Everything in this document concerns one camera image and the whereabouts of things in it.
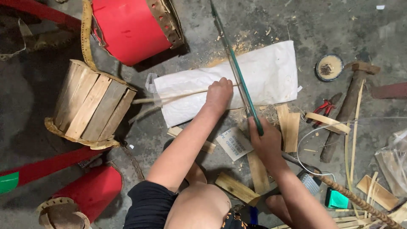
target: white cable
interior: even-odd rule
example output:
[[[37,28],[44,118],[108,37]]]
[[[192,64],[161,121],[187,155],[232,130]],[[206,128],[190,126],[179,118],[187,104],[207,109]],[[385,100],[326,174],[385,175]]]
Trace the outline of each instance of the white cable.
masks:
[[[407,117],[371,117],[371,118],[359,118],[358,121],[361,121],[361,120],[368,120],[368,119],[407,119]],[[340,122],[340,123],[336,123],[336,124],[332,124],[332,125],[326,125],[326,126],[334,126],[334,125],[339,125],[339,124],[346,124],[347,122],[348,122],[348,121]],[[300,144],[301,144],[302,140],[304,140],[305,137],[307,137],[308,135],[312,134],[313,132],[315,132],[315,131],[317,131],[317,130],[320,130],[320,129],[324,129],[326,126],[318,127],[318,128],[316,128],[316,129],[310,131],[308,134],[306,134],[304,137],[301,138],[301,140],[298,142],[297,151],[296,151],[296,153],[297,153],[297,160],[298,160],[298,162],[300,163],[300,165],[301,165],[307,172],[309,172],[310,174],[314,174],[314,175],[317,175],[317,176],[327,176],[327,175],[331,175],[331,176],[333,177],[333,181],[336,182],[336,180],[335,180],[335,175],[332,174],[332,173],[317,174],[317,173],[314,173],[314,172],[312,172],[312,171],[309,171],[309,170],[301,163],[300,157],[299,157],[299,155],[298,155],[298,149],[300,148]]]

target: hammer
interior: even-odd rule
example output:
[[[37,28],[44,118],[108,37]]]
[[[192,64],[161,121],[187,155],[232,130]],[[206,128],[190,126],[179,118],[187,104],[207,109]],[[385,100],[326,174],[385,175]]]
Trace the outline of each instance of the hammer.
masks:
[[[336,120],[339,122],[349,120],[351,113],[356,107],[359,90],[362,86],[363,80],[365,80],[368,75],[375,75],[380,72],[380,67],[370,65],[369,63],[363,61],[355,61],[345,65],[345,69],[349,67],[352,67],[353,76],[341,110],[336,116]],[[338,140],[339,134],[334,132],[329,133],[325,147],[321,153],[321,162],[329,163],[331,161]]]

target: paper scrap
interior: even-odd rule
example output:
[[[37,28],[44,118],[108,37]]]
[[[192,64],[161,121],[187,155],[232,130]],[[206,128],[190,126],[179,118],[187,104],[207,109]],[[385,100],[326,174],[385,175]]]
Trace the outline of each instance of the paper scrap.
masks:
[[[246,139],[237,127],[228,129],[219,135],[216,140],[233,161],[236,161],[253,150],[249,140]]]

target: wood shaving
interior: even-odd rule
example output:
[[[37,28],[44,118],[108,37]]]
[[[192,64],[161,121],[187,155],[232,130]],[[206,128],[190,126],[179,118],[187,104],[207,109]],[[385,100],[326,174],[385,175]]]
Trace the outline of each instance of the wood shaving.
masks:
[[[270,34],[270,31],[271,31],[271,27],[269,27],[269,30],[266,31],[266,36],[268,36]]]

